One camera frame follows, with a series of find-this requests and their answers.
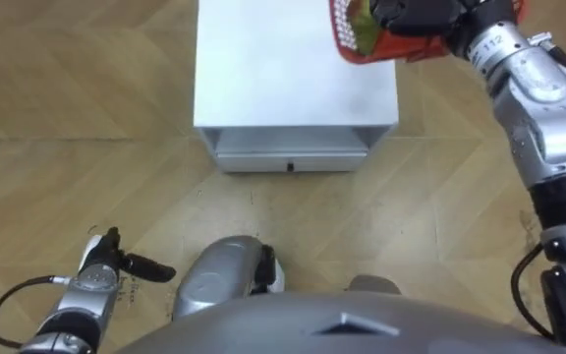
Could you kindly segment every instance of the red basket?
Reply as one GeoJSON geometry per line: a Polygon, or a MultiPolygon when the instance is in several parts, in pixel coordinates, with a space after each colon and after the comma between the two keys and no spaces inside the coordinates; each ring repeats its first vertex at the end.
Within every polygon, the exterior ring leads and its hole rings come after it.
{"type": "MultiPolygon", "coordinates": [[[[329,0],[331,8],[331,24],[333,27],[333,36],[337,44],[340,55],[347,61],[355,64],[372,63],[375,61],[405,58],[410,62],[422,60],[425,58],[440,57],[449,54],[440,37],[429,38],[411,38],[391,34],[387,30],[379,33],[372,53],[364,55],[355,50],[355,45],[352,45],[353,35],[350,23],[347,29],[342,29],[342,24],[336,21],[336,17],[341,17],[343,13],[349,14],[352,6],[355,6],[361,0],[329,0]],[[345,34],[338,35],[339,31],[347,31],[349,36],[345,34]]],[[[515,3],[515,10],[521,21],[527,8],[527,0],[513,0],[515,3]]]]}

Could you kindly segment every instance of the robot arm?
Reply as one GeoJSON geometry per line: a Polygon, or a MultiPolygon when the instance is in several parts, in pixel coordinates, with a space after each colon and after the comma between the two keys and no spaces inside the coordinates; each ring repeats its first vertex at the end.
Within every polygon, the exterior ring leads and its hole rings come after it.
{"type": "Polygon", "coordinates": [[[375,21],[394,34],[441,35],[453,54],[469,60],[486,80],[494,116],[507,134],[542,226],[540,244],[513,274],[513,296],[541,334],[566,344],[566,54],[549,33],[522,36],[512,0],[439,0],[434,6],[445,11],[431,11],[425,3],[425,14],[422,3],[371,0],[370,9],[375,21]],[[452,15],[441,26],[442,19],[429,13],[452,15]],[[433,24],[427,27],[431,30],[416,30],[425,23],[433,24]],[[516,289],[521,271],[542,250],[557,263],[541,276],[553,333],[532,318],[516,289]]]}
{"type": "Polygon", "coordinates": [[[514,24],[500,22],[467,47],[467,57],[487,82],[494,116],[506,131],[513,158],[530,191],[542,232],[540,244],[558,265],[541,285],[552,329],[566,344],[566,68],[514,24]]]}
{"type": "Polygon", "coordinates": [[[116,227],[88,242],[78,275],[43,276],[28,280],[8,291],[1,305],[16,291],[39,283],[67,285],[65,294],[32,339],[25,344],[0,337],[0,344],[19,349],[21,354],[96,353],[108,328],[119,291],[120,271],[154,282],[167,282],[176,274],[173,267],[119,249],[116,227]]]}

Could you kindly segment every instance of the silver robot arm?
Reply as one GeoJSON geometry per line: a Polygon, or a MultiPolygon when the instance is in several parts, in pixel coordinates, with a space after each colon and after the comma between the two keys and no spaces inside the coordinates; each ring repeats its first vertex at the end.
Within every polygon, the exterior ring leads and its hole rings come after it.
{"type": "Polygon", "coordinates": [[[176,274],[170,266],[120,250],[116,227],[94,236],[86,245],[78,274],[73,277],[42,276],[6,292],[2,304],[15,292],[36,284],[66,284],[65,294],[25,344],[0,336],[0,344],[21,354],[92,354],[104,337],[119,291],[120,271],[154,282],[167,282],[176,274]]]}
{"type": "Polygon", "coordinates": [[[513,273],[513,298],[537,331],[566,345],[566,54],[550,33],[522,36],[511,1],[472,3],[447,42],[485,78],[542,226],[540,244],[513,273]],[[557,263],[541,275],[552,332],[530,315],[518,291],[521,272],[543,250],[557,263]]]}

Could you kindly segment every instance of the white shelf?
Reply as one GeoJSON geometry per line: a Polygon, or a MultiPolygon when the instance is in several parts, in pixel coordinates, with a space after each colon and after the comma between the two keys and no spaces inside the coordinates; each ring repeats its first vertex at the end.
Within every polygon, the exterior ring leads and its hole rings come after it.
{"type": "Polygon", "coordinates": [[[393,62],[337,51],[328,1],[199,0],[194,125],[229,172],[349,171],[399,120],[393,62]]]}

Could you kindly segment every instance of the wooden floor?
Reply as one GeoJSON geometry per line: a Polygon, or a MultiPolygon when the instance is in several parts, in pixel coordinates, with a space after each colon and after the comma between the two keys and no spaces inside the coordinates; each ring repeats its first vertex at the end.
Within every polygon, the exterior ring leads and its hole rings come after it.
{"type": "MultiPolygon", "coordinates": [[[[275,247],[294,290],[366,272],[525,327],[508,282],[538,226],[466,63],[399,64],[401,127],[356,173],[229,176],[191,126],[196,11],[196,0],[0,0],[0,295],[72,274],[88,233],[118,225],[127,249],[179,274],[213,240],[251,234],[275,247]]],[[[524,29],[566,48],[566,1],[533,1],[524,29]]],[[[541,319],[544,266],[523,284],[541,319]]],[[[103,352],[165,324],[178,281],[126,278],[103,352]]],[[[28,338],[60,293],[19,294],[0,332],[28,338]]]]}

